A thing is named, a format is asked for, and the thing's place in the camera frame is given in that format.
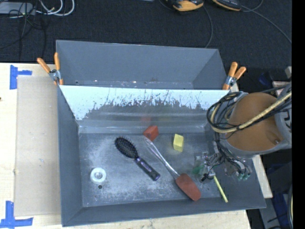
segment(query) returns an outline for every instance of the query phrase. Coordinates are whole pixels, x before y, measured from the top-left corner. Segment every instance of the yellow cube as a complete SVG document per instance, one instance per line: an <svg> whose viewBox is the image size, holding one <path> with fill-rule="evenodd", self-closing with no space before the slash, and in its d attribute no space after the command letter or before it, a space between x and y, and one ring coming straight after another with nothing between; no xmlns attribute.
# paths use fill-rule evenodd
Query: yellow cube
<svg viewBox="0 0 305 229"><path fill-rule="evenodd" d="M183 151L183 145L184 145L184 137L181 136L181 135L175 134L175 137L173 139L174 150L182 152Z"/></svg>

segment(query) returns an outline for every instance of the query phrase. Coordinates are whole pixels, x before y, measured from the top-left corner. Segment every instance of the brush handle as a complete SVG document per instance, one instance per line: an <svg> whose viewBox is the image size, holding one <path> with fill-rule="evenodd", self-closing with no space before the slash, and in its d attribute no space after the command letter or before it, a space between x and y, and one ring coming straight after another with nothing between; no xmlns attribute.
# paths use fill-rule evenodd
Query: brush handle
<svg viewBox="0 0 305 229"><path fill-rule="evenodd" d="M153 144L153 142L148 139L147 137L144 137L144 141L148 144L149 150L156 155L156 157L165 165L167 170L171 173L171 175L177 179L180 175L171 167L171 165L166 161L166 159L161 155L157 147Z"/></svg>
<svg viewBox="0 0 305 229"><path fill-rule="evenodd" d="M160 174L156 172L144 159L138 157L134 161L153 181L159 179Z"/></svg>

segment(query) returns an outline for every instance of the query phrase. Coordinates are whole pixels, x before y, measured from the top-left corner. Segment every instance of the black hairbrush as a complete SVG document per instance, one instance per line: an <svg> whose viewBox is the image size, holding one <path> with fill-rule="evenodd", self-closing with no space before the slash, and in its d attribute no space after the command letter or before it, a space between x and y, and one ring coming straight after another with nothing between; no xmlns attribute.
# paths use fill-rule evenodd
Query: black hairbrush
<svg viewBox="0 0 305 229"><path fill-rule="evenodd" d="M115 139L114 144L116 148L124 154L126 157L131 158L135 163L150 176L154 181L158 180L160 174L156 172L144 159L138 156L138 152L135 146L124 137L118 137Z"/></svg>

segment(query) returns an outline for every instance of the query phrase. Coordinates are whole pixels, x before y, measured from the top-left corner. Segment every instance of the yellow stick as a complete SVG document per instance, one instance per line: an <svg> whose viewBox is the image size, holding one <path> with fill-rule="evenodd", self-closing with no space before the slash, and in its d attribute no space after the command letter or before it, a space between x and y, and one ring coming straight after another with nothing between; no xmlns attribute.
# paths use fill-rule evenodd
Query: yellow stick
<svg viewBox="0 0 305 229"><path fill-rule="evenodd" d="M220 186L220 184L219 184L219 181L218 181L218 179L217 179L216 176L214 176L214 181L215 181L215 183L216 183L216 185L217 185L217 187L218 187L218 189L219 189L221 195L223 196L224 201L227 203L227 202L228 202L228 199L227 199L227 197L225 196L224 191L223 191L223 189L221 188L221 186Z"/></svg>

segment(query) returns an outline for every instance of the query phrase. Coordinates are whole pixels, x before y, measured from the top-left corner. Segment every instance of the red sponge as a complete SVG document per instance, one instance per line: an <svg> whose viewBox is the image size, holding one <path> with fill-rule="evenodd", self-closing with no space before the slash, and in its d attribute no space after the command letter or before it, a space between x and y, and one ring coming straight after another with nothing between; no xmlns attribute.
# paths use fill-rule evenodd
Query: red sponge
<svg viewBox="0 0 305 229"><path fill-rule="evenodd" d="M159 135L158 126L156 126L156 125L149 126L143 132L143 135L146 136L149 140L153 141Z"/></svg>

